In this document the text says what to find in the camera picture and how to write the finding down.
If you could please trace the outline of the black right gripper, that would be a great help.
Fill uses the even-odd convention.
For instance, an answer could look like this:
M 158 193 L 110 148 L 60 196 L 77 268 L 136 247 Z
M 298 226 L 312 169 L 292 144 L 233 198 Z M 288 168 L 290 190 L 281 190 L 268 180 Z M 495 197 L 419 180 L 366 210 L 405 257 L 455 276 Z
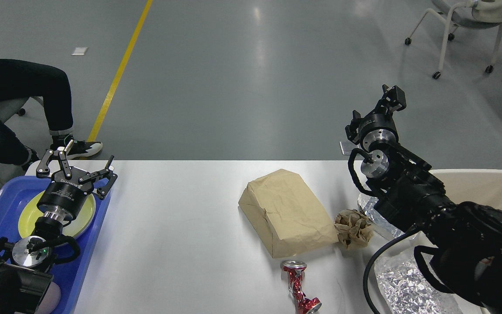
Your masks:
M 352 111 L 352 119 L 345 127 L 347 139 L 354 144 L 371 144 L 376 140 L 399 142 L 398 131 L 394 123 L 393 114 L 406 109 L 406 94 L 397 85 L 392 88 L 382 85 L 383 95 L 366 116 L 357 110 Z

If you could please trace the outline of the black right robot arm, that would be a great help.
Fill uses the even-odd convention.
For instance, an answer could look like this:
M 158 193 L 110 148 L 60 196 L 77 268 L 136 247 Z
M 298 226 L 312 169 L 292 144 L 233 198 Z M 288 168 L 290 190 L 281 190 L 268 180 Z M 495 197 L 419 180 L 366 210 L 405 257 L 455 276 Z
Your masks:
M 406 237 L 423 232 L 432 246 L 413 250 L 418 268 L 436 290 L 502 314 L 502 210 L 472 201 L 456 204 L 431 165 L 399 143 L 393 113 L 406 108 L 397 87 L 383 85 L 383 95 L 370 113 L 353 111 L 345 127 L 356 147 L 347 162 L 362 194 L 378 199 L 375 210 L 404 235 L 389 241 L 369 260 L 363 290 L 377 313 L 367 286 L 375 260 Z

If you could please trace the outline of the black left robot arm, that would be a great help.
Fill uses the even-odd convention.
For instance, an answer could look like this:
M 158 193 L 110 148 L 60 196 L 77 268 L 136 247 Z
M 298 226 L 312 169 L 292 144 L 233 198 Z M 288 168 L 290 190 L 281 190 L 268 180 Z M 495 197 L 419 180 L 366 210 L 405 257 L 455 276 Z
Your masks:
M 111 155 L 103 169 L 89 172 L 68 163 L 71 145 L 48 149 L 36 176 L 48 179 L 36 207 L 33 231 L 17 241 L 0 237 L 0 314 L 34 314 L 54 282 L 52 268 L 74 263 L 82 248 L 64 228 L 78 218 L 90 196 L 104 200 L 117 180 Z

